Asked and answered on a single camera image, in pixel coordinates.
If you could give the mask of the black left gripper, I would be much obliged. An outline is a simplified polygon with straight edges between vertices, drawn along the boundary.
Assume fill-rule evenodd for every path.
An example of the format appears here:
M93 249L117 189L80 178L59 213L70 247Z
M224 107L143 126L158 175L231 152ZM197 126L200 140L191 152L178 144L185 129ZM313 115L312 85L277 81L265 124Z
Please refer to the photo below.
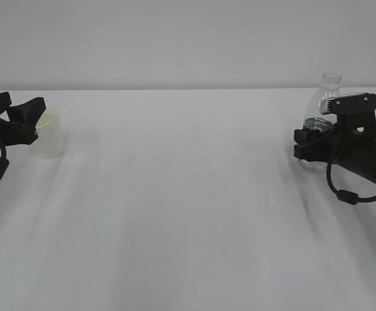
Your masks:
M38 139L37 123L46 110L43 97L10 106L10 93L0 93L0 147L32 144Z

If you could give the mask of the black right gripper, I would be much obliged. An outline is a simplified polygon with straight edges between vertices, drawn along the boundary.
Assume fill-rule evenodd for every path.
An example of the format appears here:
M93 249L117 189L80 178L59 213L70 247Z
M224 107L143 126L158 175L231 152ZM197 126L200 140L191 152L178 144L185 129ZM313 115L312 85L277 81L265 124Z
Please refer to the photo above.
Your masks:
M376 116L374 113L337 115L337 122L319 128L294 130L294 156L343 168L376 168Z

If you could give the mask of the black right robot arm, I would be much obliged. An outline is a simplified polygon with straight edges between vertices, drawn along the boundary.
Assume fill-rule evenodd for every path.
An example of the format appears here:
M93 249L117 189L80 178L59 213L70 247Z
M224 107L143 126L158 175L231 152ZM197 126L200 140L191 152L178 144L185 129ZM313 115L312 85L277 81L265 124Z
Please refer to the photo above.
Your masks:
M338 189L331 179L331 168L338 165L376 184L376 117L374 113L339 115L332 129L297 129L294 131L294 156L308 162L326 164L326 181L332 193L342 202L376 202L376 195L360 197Z

